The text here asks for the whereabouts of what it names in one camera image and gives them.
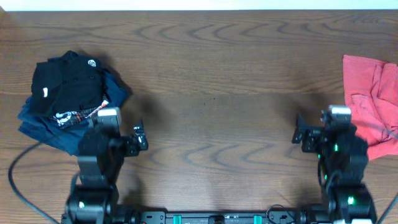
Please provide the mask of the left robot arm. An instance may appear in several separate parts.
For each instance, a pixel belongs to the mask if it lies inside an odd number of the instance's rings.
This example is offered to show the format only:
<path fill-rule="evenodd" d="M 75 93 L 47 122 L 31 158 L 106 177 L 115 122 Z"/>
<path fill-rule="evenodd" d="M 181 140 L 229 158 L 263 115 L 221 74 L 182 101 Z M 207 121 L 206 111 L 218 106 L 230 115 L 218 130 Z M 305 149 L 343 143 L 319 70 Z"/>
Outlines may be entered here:
<path fill-rule="evenodd" d="M 124 159 L 148 148 L 142 121 L 133 126 L 131 135 L 122 136 L 116 116 L 90 119 L 78 143 L 80 171 L 72 178 L 61 223 L 140 223 L 137 210 L 118 204 L 116 182 Z"/>

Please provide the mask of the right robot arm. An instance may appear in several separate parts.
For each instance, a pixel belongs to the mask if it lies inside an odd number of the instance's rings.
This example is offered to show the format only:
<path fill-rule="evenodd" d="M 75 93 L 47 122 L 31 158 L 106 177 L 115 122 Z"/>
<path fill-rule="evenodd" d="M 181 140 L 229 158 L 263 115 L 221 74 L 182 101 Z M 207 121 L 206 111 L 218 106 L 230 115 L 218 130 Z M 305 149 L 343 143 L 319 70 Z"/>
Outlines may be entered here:
<path fill-rule="evenodd" d="M 355 135 L 348 114 L 323 113 L 323 126 L 297 117 L 292 143 L 318 156 L 322 203 L 307 205 L 295 215 L 297 223 L 376 223 L 373 198 L 363 182 L 368 144 Z"/>

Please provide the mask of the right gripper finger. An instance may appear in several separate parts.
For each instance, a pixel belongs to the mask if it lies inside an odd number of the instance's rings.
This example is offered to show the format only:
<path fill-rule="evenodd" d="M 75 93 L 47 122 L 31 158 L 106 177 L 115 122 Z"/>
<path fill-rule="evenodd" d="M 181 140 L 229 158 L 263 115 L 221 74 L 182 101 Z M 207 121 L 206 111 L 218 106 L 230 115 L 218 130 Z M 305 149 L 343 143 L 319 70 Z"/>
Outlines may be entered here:
<path fill-rule="evenodd" d="M 302 126 L 296 126 L 292 137 L 293 144 L 300 144 L 305 136 L 305 128 Z"/>
<path fill-rule="evenodd" d="M 299 131 L 304 131 L 307 129 L 307 124 L 304 120 L 304 117 L 301 114 L 297 115 L 295 128 Z"/>

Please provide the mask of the red orange t-shirt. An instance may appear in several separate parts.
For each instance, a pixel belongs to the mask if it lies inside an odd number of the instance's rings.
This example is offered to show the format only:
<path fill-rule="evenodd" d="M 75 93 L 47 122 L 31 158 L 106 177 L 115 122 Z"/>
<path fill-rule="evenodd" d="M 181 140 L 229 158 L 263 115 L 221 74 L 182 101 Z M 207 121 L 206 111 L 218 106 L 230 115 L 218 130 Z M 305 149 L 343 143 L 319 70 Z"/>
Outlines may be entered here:
<path fill-rule="evenodd" d="M 397 64 L 343 56 L 345 105 L 370 160 L 397 154 Z"/>

